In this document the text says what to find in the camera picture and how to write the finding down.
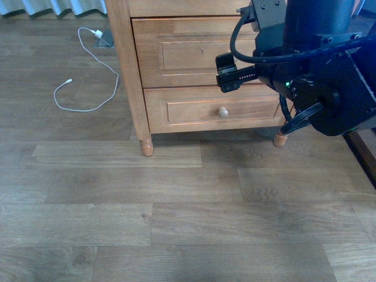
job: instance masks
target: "white charging cable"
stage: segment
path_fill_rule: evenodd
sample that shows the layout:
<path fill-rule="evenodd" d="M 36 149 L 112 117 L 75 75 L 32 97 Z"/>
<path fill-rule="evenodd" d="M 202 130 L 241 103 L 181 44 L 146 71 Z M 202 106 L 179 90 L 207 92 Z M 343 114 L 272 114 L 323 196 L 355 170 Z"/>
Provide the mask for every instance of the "white charging cable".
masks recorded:
<path fill-rule="evenodd" d="M 68 83 L 71 83 L 73 81 L 73 79 L 68 79 L 66 82 L 64 82 L 63 84 L 61 84 L 60 86 L 58 86 L 54 93 L 53 93 L 53 98 L 55 100 L 55 103 L 57 104 L 57 106 L 60 108 L 60 109 L 63 109 L 63 110 L 70 110 L 71 112 L 80 112 L 80 113 L 85 113 L 85 112 L 92 112 L 94 110 L 98 110 L 100 107 L 102 107 L 105 103 L 107 103 L 108 101 L 110 101 L 114 96 L 115 96 L 115 93 L 116 93 L 116 90 L 118 89 L 118 86 L 119 86 L 119 74 L 117 72 L 115 72 L 109 65 L 103 63 L 102 61 L 100 61 L 96 56 L 94 56 L 94 54 L 92 52 L 90 52 L 89 50 L 87 50 L 87 48 L 83 45 L 82 43 L 82 40 L 81 40 L 81 35 L 80 35 L 80 31 L 81 29 L 85 29 L 87 31 L 90 31 L 91 33 L 93 33 L 97 38 L 100 39 L 100 37 L 102 36 L 102 32 L 101 31 L 93 31 L 89 28 L 79 28 L 77 30 L 77 34 L 78 34 L 78 38 L 80 40 L 80 43 L 81 43 L 81 46 L 82 48 L 87 52 L 89 53 L 90 55 L 92 55 L 92 57 L 94 59 L 96 59 L 97 62 L 101 63 L 103 66 L 106 66 L 110 71 L 112 71 L 115 75 L 116 75 L 116 83 L 115 83 L 115 88 L 113 90 L 113 93 L 112 93 L 112 96 L 110 98 L 108 98 L 107 100 L 105 100 L 102 104 L 100 104 L 98 107 L 95 107 L 93 109 L 89 109 L 89 110 L 77 110 L 77 109 L 68 109 L 68 108 L 65 108 L 63 106 L 61 106 L 58 101 L 56 100 L 56 93 L 57 91 L 63 87 L 64 85 L 68 84 Z"/>

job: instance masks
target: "black wire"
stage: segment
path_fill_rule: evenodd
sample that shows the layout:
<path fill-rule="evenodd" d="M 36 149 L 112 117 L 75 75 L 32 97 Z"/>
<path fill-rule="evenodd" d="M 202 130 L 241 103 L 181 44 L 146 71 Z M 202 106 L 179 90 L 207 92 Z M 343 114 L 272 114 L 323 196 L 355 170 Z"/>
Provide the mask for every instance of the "black wire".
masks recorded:
<path fill-rule="evenodd" d="M 281 110 L 284 115 L 284 118 L 289 122 L 292 119 L 292 117 L 290 114 L 290 110 L 288 109 L 286 98 L 281 94 L 280 94 L 280 105 L 281 105 Z"/>
<path fill-rule="evenodd" d="M 241 16 L 240 20 L 238 21 L 237 25 L 234 28 L 233 34 L 231 35 L 230 40 L 230 50 L 235 58 L 247 62 L 247 63 L 283 63 L 283 62 L 291 62 L 291 61 L 299 61 L 304 59 L 309 59 L 317 56 L 326 55 L 329 53 L 334 52 L 341 52 L 344 50 L 354 49 L 357 47 L 364 46 L 366 44 L 376 44 L 376 34 L 375 35 L 368 35 L 365 37 L 360 37 L 358 39 L 353 39 L 346 42 L 341 42 L 335 45 L 331 45 L 329 47 L 322 47 L 317 48 L 301 53 L 294 53 L 289 55 L 281 55 L 281 56 L 273 56 L 273 57 L 251 57 L 246 56 L 240 53 L 235 46 L 235 42 L 237 36 L 240 32 L 241 27 L 246 23 L 247 18 L 250 16 L 251 9 L 247 9 L 247 11 Z"/>
<path fill-rule="evenodd" d="M 287 135 L 291 132 L 294 132 L 298 129 L 301 129 L 309 125 L 310 121 L 308 120 L 308 118 L 314 115 L 315 113 L 323 110 L 324 108 L 325 107 L 320 102 L 310 106 L 308 109 L 302 111 L 300 114 L 296 115 L 293 119 L 291 119 L 284 126 L 282 126 L 280 130 L 281 133 L 283 135 Z"/>

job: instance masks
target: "wooden drawer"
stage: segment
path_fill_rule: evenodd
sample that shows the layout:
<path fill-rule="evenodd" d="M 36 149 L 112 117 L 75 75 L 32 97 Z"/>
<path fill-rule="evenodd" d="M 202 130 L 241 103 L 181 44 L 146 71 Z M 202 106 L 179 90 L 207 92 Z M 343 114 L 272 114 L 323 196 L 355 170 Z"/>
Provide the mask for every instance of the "wooden drawer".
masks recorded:
<path fill-rule="evenodd" d="M 264 85 L 244 85 L 232 93 L 217 86 L 145 89 L 152 133 L 277 126 L 278 95 Z M 219 116 L 226 108 L 227 117 Z"/>
<path fill-rule="evenodd" d="M 249 0 L 128 0 L 132 18 L 148 16 L 237 15 Z"/>
<path fill-rule="evenodd" d="M 230 51 L 238 17 L 134 19 L 144 88 L 216 85 L 217 55 Z M 252 55 L 256 33 L 245 26 L 237 42 Z M 238 67 L 248 64 L 238 62 Z"/>

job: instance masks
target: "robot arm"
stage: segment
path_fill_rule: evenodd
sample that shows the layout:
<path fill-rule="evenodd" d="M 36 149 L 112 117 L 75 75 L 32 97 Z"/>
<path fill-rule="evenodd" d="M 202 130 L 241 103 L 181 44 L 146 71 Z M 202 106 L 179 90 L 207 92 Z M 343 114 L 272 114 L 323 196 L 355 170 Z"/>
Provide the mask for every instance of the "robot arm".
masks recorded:
<path fill-rule="evenodd" d="M 353 6 L 354 0 L 289 0 L 287 6 L 252 0 L 239 10 L 231 53 L 216 59 L 221 90 L 253 79 L 274 89 L 288 121 L 283 135 L 308 124 L 328 136 L 376 127 L 376 28 L 364 37 L 347 33 Z M 249 23 L 259 32 L 253 57 L 235 45 Z M 237 70 L 233 57 L 254 65 Z M 294 118 L 284 107 L 286 98 L 294 102 Z"/>

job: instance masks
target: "nightstand leg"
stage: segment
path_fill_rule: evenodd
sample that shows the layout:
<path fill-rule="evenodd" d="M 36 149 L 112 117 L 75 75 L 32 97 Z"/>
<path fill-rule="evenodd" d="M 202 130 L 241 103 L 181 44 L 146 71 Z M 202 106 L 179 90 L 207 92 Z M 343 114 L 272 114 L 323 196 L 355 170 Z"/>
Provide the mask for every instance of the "nightstand leg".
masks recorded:
<path fill-rule="evenodd" d="M 140 146 L 142 149 L 142 154 L 145 157 L 151 157 L 153 155 L 154 148 L 153 148 L 153 142 L 151 139 L 141 140 Z"/>
<path fill-rule="evenodd" d="M 283 135 L 280 131 L 275 135 L 273 144 L 275 147 L 281 148 L 285 145 L 288 135 Z"/>

